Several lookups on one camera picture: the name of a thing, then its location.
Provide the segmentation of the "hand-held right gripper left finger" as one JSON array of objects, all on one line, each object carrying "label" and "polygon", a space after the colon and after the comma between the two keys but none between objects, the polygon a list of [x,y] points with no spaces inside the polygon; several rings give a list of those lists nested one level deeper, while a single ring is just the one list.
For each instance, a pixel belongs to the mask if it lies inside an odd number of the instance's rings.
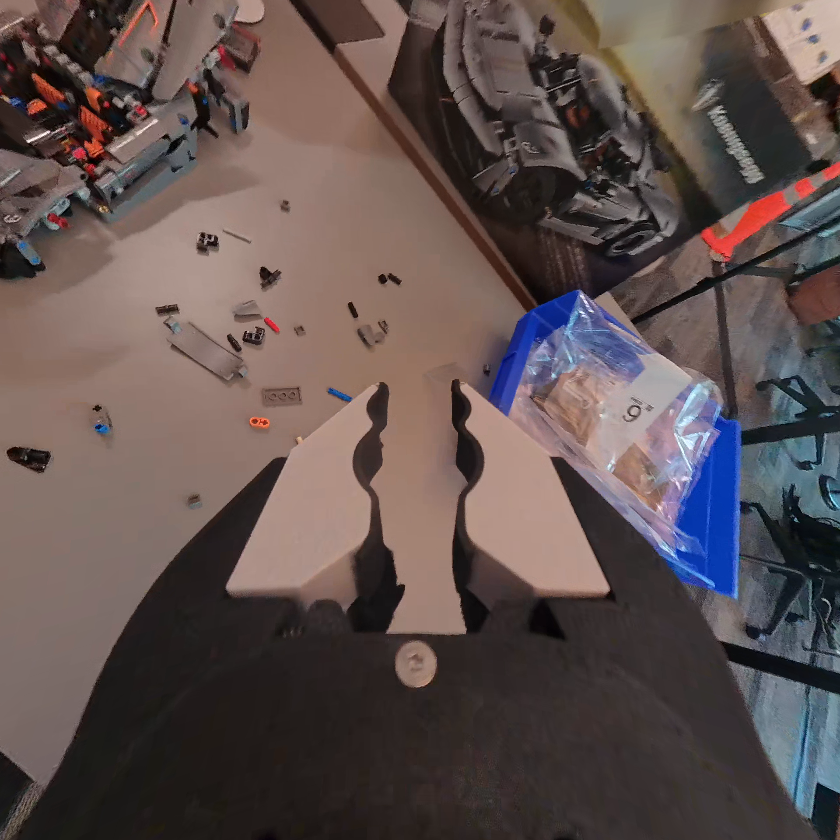
[{"label": "hand-held right gripper left finger", "polygon": [[290,451],[227,580],[229,596],[334,602],[357,632],[389,629],[405,587],[372,486],[389,399],[386,383],[372,384]]}]

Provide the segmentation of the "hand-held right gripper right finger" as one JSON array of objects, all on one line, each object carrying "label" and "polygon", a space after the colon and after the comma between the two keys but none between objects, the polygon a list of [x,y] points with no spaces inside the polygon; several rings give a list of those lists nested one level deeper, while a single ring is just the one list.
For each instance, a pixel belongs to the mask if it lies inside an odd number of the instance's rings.
[{"label": "hand-held right gripper right finger", "polygon": [[453,380],[458,494],[453,577],[468,634],[507,605],[602,599],[611,588],[552,458],[471,385]]}]

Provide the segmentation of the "grey lego car model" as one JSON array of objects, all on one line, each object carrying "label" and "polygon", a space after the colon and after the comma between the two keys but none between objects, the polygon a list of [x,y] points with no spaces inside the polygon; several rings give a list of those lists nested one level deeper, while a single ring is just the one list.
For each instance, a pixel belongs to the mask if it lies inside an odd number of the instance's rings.
[{"label": "grey lego car model", "polygon": [[234,72],[249,72],[261,2],[2,2],[1,277],[46,268],[30,239],[80,205],[105,222],[188,173],[212,109],[249,126]]}]

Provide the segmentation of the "dark lego set box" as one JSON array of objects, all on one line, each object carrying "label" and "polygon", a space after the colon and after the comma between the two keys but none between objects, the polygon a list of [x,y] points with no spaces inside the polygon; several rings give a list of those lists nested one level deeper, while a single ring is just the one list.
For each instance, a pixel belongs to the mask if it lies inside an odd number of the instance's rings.
[{"label": "dark lego set box", "polygon": [[388,91],[538,302],[838,162],[838,2],[398,2]]}]

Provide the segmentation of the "crumpled clear plastic bags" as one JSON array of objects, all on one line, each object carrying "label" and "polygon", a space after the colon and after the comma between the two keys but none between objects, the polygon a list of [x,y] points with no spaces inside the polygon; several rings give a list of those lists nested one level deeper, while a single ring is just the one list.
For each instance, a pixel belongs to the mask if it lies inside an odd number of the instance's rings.
[{"label": "crumpled clear plastic bags", "polygon": [[654,351],[582,292],[532,311],[507,416],[574,467],[667,561],[704,577],[678,524],[719,436],[718,386]]}]

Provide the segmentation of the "blue plastic bin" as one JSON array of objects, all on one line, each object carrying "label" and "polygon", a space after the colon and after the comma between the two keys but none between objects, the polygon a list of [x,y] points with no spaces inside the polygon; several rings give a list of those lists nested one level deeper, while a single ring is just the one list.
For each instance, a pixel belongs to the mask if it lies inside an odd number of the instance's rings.
[{"label": "blue plastic bin", "polygon": [[[532,346],[568,322],[579,291],[537,306],[519,319],[501,358],[489,402],[513,418],[513,403]],[[740,444],[737,421],[719,416],[717,438],[686,499],[677,524],[700,545],[701,553],[681,553],[668,563],[685,583],[735,599],[739,593]]]}]

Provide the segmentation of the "large grey panel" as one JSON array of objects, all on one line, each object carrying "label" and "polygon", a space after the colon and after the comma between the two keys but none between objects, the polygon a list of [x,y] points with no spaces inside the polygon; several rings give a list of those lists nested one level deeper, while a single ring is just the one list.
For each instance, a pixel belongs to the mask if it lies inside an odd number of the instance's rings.
[{"label": "large grey panel", "polygon": [[192,322],[172,316],[163,321],[167,341],[175,350],[224,382],[244,379],[248,370],[236,352],[216,342]]}]

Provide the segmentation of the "black office chair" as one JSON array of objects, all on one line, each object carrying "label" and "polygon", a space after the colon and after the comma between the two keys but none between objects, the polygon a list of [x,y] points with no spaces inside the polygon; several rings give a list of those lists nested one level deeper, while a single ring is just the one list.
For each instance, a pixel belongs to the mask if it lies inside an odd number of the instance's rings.
[{"label": "black office chair", "polygon": [[777,389],[803,408],[789,423],[758,427],[742,434],[742,444],[761,445],[781,443],[798,438],[813,438],[815,455],[811,460],[795,461],[799,470],[813,470],[823,463],[826,436],[839,431],[839,405],[829,405],[805,383],[798,374],[760,381],[755,385],[758,392]]},{"label": "black office chair", "polygon": [[810,653],[838,656],[838,520],[816,518],[802,509],[794,484],[782,494],[782,517],[774,519],[752,500],[740,501],[741,513],[756,512],[779,561],[749,556],[783,584],[770,618],[763,626],[747,624],[745,634],[754,641],[771,637],[783,623],[814,620]]}]

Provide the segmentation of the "orange traffic cone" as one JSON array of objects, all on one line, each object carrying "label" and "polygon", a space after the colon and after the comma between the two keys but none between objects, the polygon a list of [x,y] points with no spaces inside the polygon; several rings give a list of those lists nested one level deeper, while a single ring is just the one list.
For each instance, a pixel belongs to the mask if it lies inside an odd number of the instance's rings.
[{"label": "orange traffic cone", "polygon": [[834,186],[839,176],[839,162],[816,161],[822,165],[798,181],[778,192],[756,199],[742,206],[720,221],[706,227],[700,239],[710,255],[721,263],[731,260],[734,251],[747,239],[777,222],[793,209],[799,209],[825,185]]}]

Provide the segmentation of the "black metal table frame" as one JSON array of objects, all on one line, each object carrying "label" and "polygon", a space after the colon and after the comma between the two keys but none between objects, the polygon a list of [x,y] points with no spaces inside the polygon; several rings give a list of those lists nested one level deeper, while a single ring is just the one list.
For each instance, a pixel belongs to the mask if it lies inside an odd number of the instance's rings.
[{"label": "black metal table frame", "polygon": [[[727,282],[729,282],[731,279],[737,277],[777,277],[779,274],[777,272],[772,272],[772,270],[766,266],[766,263],[769,260],[775,259],[776,257],[780,257],[794,249],[797,249],[798,247],[810,242],[814,238],[830,238],[833,236],[837,236],[838,228],[839,219],[838,215],[836,214],[833,217],[828,218],[819,227],[814,227],[812,229],[799,233],[794,238],[775,246],[771,250],[766,251],[760,255],[756,255],[755,257],[752,257],[751,259],[739,265],[732,266],[716,276],[709,276],[707,278],[704,278],[703,280],[698,281],[696,285],[692,288],[683,291],[677,296],[672,297],[671,299],[668,299],[667,301],[660,303],[657,306],[636,315],[632,318],[631,323],[634,326],[640,325],[672,308],[677,307],[678,305],[692,298],[696,298],[701,294],[704,294],[707,291],[713,291],[716,302],[717,330],[720,341],[721,368],[724,379],[724,394],[727,399],[727,407],[730,410],[730,419],[735,420],[738,414],[738,405],[736,399],[736,389],[734,384],[734,373],[732,369],[732,348],[730,341],[730,332],[728,327],[726,299],[723,291],[719,290],[719,288]],[[742,434],[747,433],[750,430],[752,429],[741,431],[740,443],[743,447],[745,447],[745,445],[742,444]]]}]

